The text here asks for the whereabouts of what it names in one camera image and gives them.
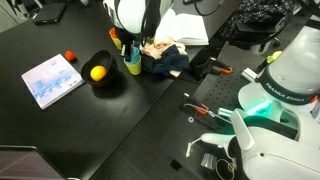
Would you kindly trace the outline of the white franka robot arm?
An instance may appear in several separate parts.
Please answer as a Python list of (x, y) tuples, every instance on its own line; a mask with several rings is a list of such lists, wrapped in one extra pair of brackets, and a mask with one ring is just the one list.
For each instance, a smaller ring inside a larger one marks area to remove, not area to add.
[(227, 122), (231, 135), (199, 140), (229, 150), (238, 143), (249, 180), (320, 180), (320, 29), (305, 26), (238, 92), (240, 108)]

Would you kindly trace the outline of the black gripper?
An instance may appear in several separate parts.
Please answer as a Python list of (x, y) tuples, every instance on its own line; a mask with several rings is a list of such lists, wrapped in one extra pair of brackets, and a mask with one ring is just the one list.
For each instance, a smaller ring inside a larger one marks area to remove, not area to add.
[(122, 57), (129, 57), (134, 47), (140, 47), (143, 44), (143, 41), (137, 35), (133, 35), (125, 29), (116, 27), (115, 31), (116, 36), (121, 41), (120, 55)]

